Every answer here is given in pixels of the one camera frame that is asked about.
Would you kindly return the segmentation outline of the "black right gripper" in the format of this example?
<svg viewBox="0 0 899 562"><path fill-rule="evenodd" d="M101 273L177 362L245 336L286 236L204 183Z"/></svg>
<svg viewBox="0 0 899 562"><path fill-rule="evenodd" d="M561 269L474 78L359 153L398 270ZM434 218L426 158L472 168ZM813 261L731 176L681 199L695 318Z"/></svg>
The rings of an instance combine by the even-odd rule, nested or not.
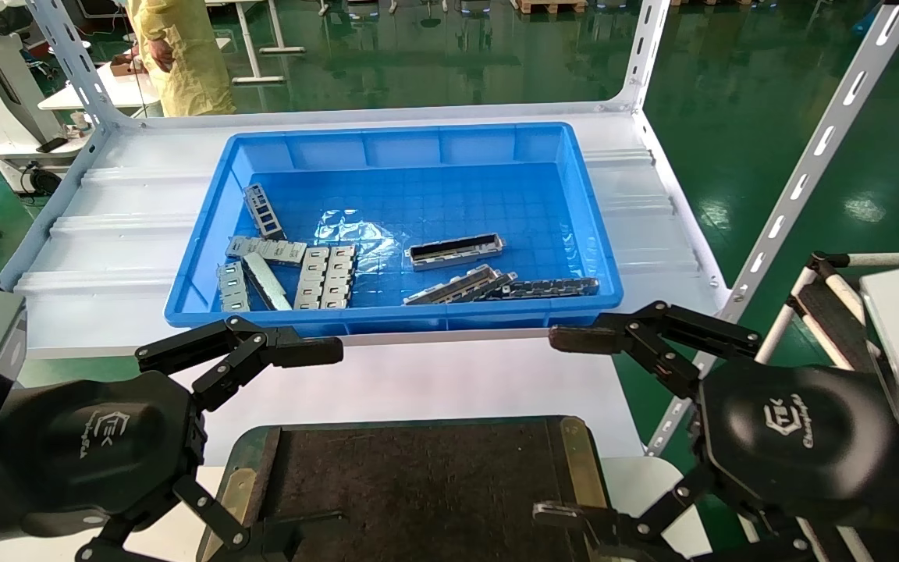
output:
<svg viewBox="0 0 899 562"><path fill-rule="evenodd" d="M754 358L759 333L656 301L638 311L602 313L590 325L556 325L549 344L565 353L626 354L681 399L702 402L705 451L727 482L757 507L807 519L868 515L869 488L899 436L885 391L873 377L820 365L781 368L726 363L700 383L700 369L672 345L714 357ZM540 525L575 529L602 557L631 561L811 561L801 534L688 558L663 531L722 482L695 467L639 517L607 507L541 502Z"/></svg>

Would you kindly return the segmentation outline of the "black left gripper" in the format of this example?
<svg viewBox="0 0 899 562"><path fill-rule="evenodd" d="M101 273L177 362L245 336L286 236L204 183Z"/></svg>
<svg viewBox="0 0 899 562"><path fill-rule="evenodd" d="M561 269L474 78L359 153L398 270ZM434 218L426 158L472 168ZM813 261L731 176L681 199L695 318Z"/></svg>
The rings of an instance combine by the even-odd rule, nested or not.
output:
<svg viewBox="0 0 899 562"><path fill-rule="evenodd" d="M17 390L0 416L11 526L51 538L109 520L79 548L76 561L157 561L124 543L133 528L153 525L179 499L221 539L211 561L292 561L308 536L342 528L345 514L242 526L190 477L207 438L202 411L219 409L268 366L334 365L344 358L339 338L304 338L289 326L265 328L231 316L143 345L136 359L146 373L133 379ZM192 393L165 376L208 361L215 365L193 381Z"/></svg>

